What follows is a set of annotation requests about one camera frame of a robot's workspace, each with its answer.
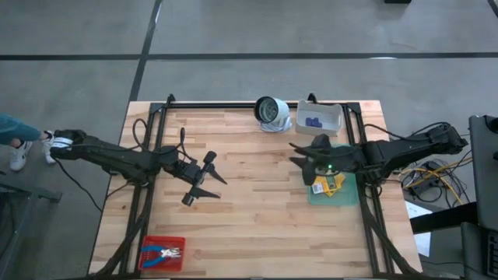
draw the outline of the white sneaker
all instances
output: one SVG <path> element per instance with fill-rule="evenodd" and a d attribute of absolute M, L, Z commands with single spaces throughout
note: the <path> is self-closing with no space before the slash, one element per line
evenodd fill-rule
<path fill-rule="evenodd" d="M 32 142 L 26 141 L 17 149 L 12 147 L 12 151 L 10 152 L 10 170 L 20 171 L 26 165 L 28 152 L 32 145 Z"/>
<path fill-rule="evenodd" d="M 41 140 L 41 151 L 45 154 L 45 160 L 47 160 L 48 164 L 54 164 L 55 160 L 52 159 L 50 156 L 50 148 L 52 147 L 52 144 L 54 144 L 54 132 L 52 131 L 45 131 L 46 133 L 50 134 L 52 137 L 50 139 L 45 139 Z"/>

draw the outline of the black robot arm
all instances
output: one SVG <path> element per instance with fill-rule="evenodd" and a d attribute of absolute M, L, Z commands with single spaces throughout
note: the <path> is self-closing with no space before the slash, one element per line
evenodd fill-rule
<path fill-rule="evenodd" d="M 158 151 L 135 151 L 99 140 L 81 130 L 63 130 L 54 133 L 55 140 L 51 147 L 51 156 L 55 159 L 83 159 L 101 166 L 109 173 L 120 173 L 127 181 L 146 186 L 161 168 L 192 185 L 182 202 L 190 206 L 194 198 L 219 198 L 219 195 L 200 188 L 204 176 L 209 173 L 215 179 L 226 181 L 215 171 L 212 163 L 216 158 L 209 151 L 204 158 L 204 166 L 197 165 L 197 160 L 189 163 L 178 158 L 178 145 L 167 145 Z"/>
<path fill-rule="evenodd" d="M 379 184 L 397 168 L 433 154 L 458 154 L 467 144 L 449 124 L 399 140 L 369 141 L 354 146 L 332 147 L 327 135 L 319 135 L 308 147 L 291 144 L 295 152 L 306 158 L 290 160 L 303 169 L 306 185 L 311 185 L 317 174 L 341 171 L 363 173 L 367 184 Z"/>

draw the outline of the wooden table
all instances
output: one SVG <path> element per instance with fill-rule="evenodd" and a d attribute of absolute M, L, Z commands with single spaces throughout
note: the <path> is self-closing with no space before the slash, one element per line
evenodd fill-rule
<path fill-rule="evenodd" d="M 360 104 L 365 124 L 385 128 L 379 101 Z M 149 105 L 130 103 L 120 145 L 135 145 L 132 123 L 147 118 Z M 168 109 L 163 144 L 177 144 L 181 127 L 186 129 L 190 156 L 202 161 L 209 150 L 218 154 L 216 170 L 228 185 L 206 178 L 202 187 L 221 199 L 202 198 L 189 208 L 181 204 L 189 186 L 164 172 L 158 176 L 149 235 L 186 237 L 184 268 L 180 273 L 144 272 L 144 277 L 371 276 L 359 206 L 309 205 L 300 169 L 288 160 L 294 155 L 288 143 L 309 145 L 312 136 L 297 134 L 293 128 L 283 134 L 264 133 L 250 109 Z M 388 138 L 373 128 L 366 128 L 366 133 L 369 140 Z M 345 128 L 332 139 L 347 140 Z M 109 191 L 124 182 L 112 179 Z M 396 183 L 383 188 L 388 235 L 411 266 L 421 271 L 402 190 Z M 131 200 L 132 187 L 107 200 L 89 272 L 102 268 L 122 241 Z"/>

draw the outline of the red tray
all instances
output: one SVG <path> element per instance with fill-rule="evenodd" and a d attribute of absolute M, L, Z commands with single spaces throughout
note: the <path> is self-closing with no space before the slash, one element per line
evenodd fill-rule
<path fill-rule="evenodd" d="M 140 253 L 140 270 L 154 271 L 181 271 L 181 265 L 184 262 L 185 238 L 174 236 L 145 236 L 142 246 L 157 245 L 166 248 L 180 248 L 181 257 L 167 258 L 151 268 L 144 268 L 143 263 L 156 259 L 160 256 L 159 252 L 141 252 Z"/>

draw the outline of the green tray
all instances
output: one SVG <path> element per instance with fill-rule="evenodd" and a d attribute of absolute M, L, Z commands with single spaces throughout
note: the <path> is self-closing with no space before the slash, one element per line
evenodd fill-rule
<path fill-rule="evenodd" d="M 342 187 L 340 190 L 336 191 L 331 197 L 326 194 L 313 194 L 310 186 L 306 186 L 308 189 L 308 202 L 311 205 L 357 205 L 358 204 L 358 187 L 356 186 L 356 175 L 353 173 L 345 173 L 344 182 L 342 182 Z"/>

